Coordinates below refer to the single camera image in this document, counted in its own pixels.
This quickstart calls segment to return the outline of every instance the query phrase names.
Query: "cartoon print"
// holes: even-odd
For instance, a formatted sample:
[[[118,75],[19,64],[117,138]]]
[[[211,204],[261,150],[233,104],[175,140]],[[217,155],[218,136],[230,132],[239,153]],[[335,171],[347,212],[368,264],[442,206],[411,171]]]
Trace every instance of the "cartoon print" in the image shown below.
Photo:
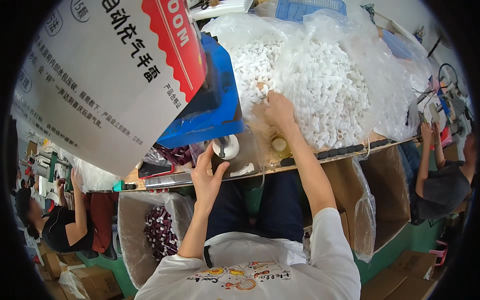
[[[279,266],[277,263],[271,262],[262,262],[261,264],[257,264],[253,267],[253,270],[250,272],[250,276],[255,276],[257,273],[261,273],[263,271],[274,271],[274,270],[282,270],[282,267]]]
[[[210,281],[219,283],[225,289],[236,288],[239,290],[251,290],[257,286],[258,281],[264,282],[271,279],[289,280],[290,271],[283,270],[275,262],[252,262],[238,264],[231,267],[216,267],[201,271],[187,280]]]
[[[237,270],[237,269],[228,269],[230,271],[230,274],[232,275],[245,275],[245,271],[243,270]]]
[[[257,276],[259,275],[266,275],[266,274],[269,274],[270,271],[263,271],[263,272],[260,272],[260,273],[255,273],[255,275],[253,275],[253,278],[257,278]]]
[[[223,273],[223,268],[220,267],[220,268],[216,268],[216,269],[208,269],[208,270],[205,270],[205,271],[201,271],[200,273],[210,273],[212,275],[218,275],[218,274]]]
[[[235,286],[239,290],[249,290],[249,289],[252,289],[252,288],[256,287],[257,284],[256,284],[255,280],[253,280],[253,279],[245,279],[245,280],[242,280],[241,282],[238,282],[236,284],[232,284],[232,283],[227,282],[225,284],[225,286],[227,287],[226,289],[230,289],[231,286]]]

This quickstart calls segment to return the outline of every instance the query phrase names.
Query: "white label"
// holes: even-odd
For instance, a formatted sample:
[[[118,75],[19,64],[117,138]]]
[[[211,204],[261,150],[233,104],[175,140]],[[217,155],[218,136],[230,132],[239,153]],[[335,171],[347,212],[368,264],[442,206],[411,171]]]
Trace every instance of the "white label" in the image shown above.
[[[39,29],[13,97],[38,132],[118,176],[180,112],[165,86],[185,103],[141,5],[64,0]]]

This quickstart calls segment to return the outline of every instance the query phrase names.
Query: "pink stool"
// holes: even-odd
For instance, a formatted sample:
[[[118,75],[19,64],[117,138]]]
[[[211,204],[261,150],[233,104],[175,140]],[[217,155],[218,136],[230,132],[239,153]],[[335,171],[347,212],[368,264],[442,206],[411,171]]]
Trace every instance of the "pink stool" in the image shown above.
[[[440,240],[437,240],[437,244],[439,245],[444,245],[445,249],[444,250],[430,250],[429,252],[432,254],[437,255],[437,257],[441,257],[441,261],[439,263],[435,263],[435,265],[443,265],[445,262],[445,257],[447,256],[447,251],[448,251],[448,244],[445,242],[442,242]]]

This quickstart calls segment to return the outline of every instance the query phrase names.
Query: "hand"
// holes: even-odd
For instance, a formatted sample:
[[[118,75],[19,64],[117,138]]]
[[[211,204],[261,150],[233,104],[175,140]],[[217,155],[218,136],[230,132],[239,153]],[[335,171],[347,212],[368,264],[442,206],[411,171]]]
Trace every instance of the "hand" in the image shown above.
[[[441,141],[441,138],[440,138],[440,123],[439,122],[435,122],[435,123],[432,123],[432,130],[433,130],[433,136],[434,136],[434,143],[435,144],[439,144],[440,141]]]
[[[210,143],[202,154],[198,156],[197,166],[192,172],[193,186],[197,195],[195,202],[195,212],[208,216],[212,211],[220,184],[222,183],[223,173],[230,166],[229,162],[223,162],[218,166],[213,176],[207,174],[208,163],[213,154],[213,143]]]
[[[293,104],[284,95],[270,90],[268,91],[267,102],[270,107],[265,110],[265,116],[282,134],[285,134],[292,126],[297,126],[293,119]]]
[[[427,122],[423,122],[421,124],[420,130],[421,136],[423,138],[423,147],[430,148],[430,145],[432,144],[432,128],[430,127],[430,124]]]
[[[60,178],[57,181],[57,194],[60,197],[60,195],[63,195],[63,191],[65,189],[65,178]]]

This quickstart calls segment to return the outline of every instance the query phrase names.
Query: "blue plastic crate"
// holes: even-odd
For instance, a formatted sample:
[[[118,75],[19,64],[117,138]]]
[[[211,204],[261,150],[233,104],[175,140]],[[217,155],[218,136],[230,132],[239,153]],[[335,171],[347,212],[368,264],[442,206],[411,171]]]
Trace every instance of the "blue plastic crate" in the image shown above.
[[[303,16],[321,8],[347,15],[347,6],[341,0],[278,0],[275,16],[282,20],[303,22]]]

